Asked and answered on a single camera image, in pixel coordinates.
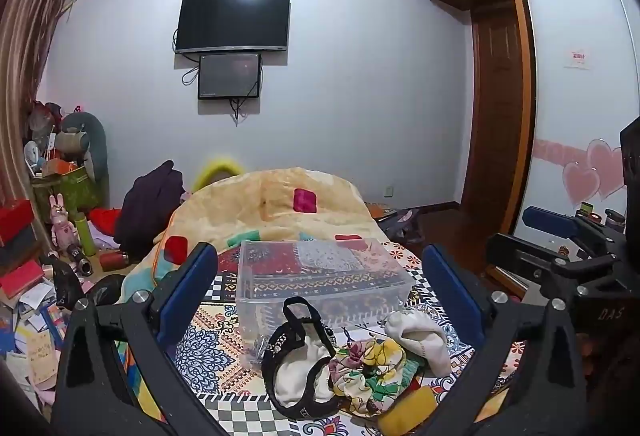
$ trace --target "door frame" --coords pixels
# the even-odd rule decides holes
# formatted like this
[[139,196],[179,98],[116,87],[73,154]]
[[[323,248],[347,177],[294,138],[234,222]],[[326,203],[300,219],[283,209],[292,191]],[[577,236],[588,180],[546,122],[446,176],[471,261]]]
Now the door frame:
[[[510,197],[504,216],[500,225],[500,233],[511,234],[516,227],[517,219],[522,206],[522,199],[527,187],[527,178],[529,176],[529,165],[531,160],[531,151],[533,148],[533,136],[536,115],[536,70],[535,56],[533,49],[533,34],[529,16],[529,7],[527,0],[513,0],[507,3],[511,7],[515,7],[516,24],[518,27],[518,36],[520,39],[520,54],[522,56],[522,116],[520,119],[520,135],[518,142],[518,155],[516,157],[516,167],[513,175],[513,183],[511,185]],[[478,162],[476,155],[476,143],[478,140],[478,117],[480,113],[479,97],[480,97],[480,55],[478,41],[478,23],[473,19],[474,12],[482,12],[482,10],[498,10],[503,7],[504,3],[491,5],[485,8],[478,8],[472,11],[472,34],[473,34],[473,54],[474,54],[474,108],[472,115],[471,138],[469,141],[469,156],[466,164],[465,187],[462,193],[462,207],[468,199],[468,187],[466,179],[471,174],[471,169]]]

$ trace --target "wooden door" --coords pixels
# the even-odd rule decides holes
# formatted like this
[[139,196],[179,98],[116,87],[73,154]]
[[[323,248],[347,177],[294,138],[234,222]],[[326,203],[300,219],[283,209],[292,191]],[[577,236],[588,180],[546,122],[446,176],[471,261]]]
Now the wooden door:
[[472,12],[474,117],[463,210],[498,232],[513,187],[522,120],[522,54],[510,4]]

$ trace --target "white sock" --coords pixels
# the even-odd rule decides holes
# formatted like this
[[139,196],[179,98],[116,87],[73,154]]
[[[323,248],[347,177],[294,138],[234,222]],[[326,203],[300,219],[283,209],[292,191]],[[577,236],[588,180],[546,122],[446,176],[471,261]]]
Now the white sock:
[[424,311],[395,311],[386,318],[386,335],[404,349],[427,359],[436,376],[451,373],[447,336]]

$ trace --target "red book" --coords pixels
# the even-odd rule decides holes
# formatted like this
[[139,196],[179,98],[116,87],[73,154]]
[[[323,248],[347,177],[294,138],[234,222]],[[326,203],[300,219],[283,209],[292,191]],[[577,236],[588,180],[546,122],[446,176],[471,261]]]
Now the red book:
[[19,200],[0,207],[0,246],[5,246],[18,232],[33,221],[29,200]]
[[44,277],[40,265],[33,259],[28,260],[12,272],[0,277],[0,286],[7,298],[22,293]]

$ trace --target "plastic storage container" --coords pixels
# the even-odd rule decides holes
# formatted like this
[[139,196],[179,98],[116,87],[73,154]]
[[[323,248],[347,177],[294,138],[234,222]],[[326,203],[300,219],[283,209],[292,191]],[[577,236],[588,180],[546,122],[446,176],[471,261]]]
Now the plastic storage container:
[[260,355],[264,339],[285,322],[287,297],[306,298],[324,324],[340,328],[402,308],[414,283],[375,239],[243,241],[236,306],[245,353]]

